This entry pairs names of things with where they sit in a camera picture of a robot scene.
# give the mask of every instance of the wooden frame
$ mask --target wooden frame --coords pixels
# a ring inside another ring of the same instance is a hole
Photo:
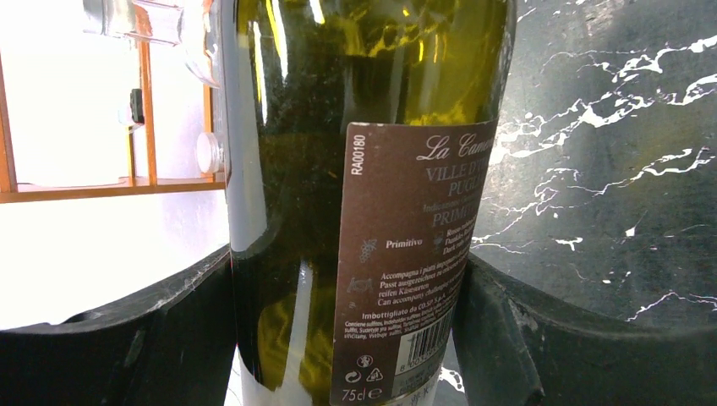
[[[0,58],[0,204],[40,200],[87,199],[93,197],[113,197],[127,195],[153,195],[158,193],[199,192],[224,189],[224,181],[214,173],[204,173],[201,178],[163,179],[157,177],[156,143],[154,116],[152,108],[152,80],[150,46],[139,43],[140,86],[145,114],[145,132],[147,144],[147,177],[137,176],[134,154],[134,134],[128,129],[127,158],[128,176],[122,177],[116,184],[91,185],[81,187],[51,188],[33,184],[18,184],[15,175],[13,141],[10,134],[7,96],[3,77],[3,60]],[[212,131],[211,89],[204,89],[204,127]]]

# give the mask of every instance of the recycling symbol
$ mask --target recycling symbol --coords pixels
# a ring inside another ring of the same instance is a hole
[[[383,379],[383,374],[380,373],[380,370],[378,368],[374,368],[374,370],[371,371],[369,376],[366,377],[367,382],[376,382]]]

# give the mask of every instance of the black object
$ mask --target black object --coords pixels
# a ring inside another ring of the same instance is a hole
[[[129,109],[132,111],[132,121],[137,124],[145,123],[145,110],[142,107],[141,89],[132,89],[129,92]]]
[[[453,338],[472,406],[717,404],[717,328],[597,315],[473,255]]]
[[[222,405],[235,347],[225,248],[61,325],[0,332],[0,405]]]

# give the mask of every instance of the white round knob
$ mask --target white round knob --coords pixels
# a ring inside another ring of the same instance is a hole
[[[202,173],[224,172],[224,145],[214,133],[201,133],[197,138],[197,164]]]

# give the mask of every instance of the white surface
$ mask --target white surface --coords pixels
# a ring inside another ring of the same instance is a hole
[[[30,20],[28,3],[0,0],[18,178],[116,183],[127,173],[117,108],[138,83],[137,52],[80,34],[77,14],[63,11],[70,5],[81,11],[80,0],[35,0],[42,13]],[[158,173],[198,176],[202,86],[172,49],[152,52]],[[59,323],[182,271],[227,241],[222,191],[0,205],[0,329]]]

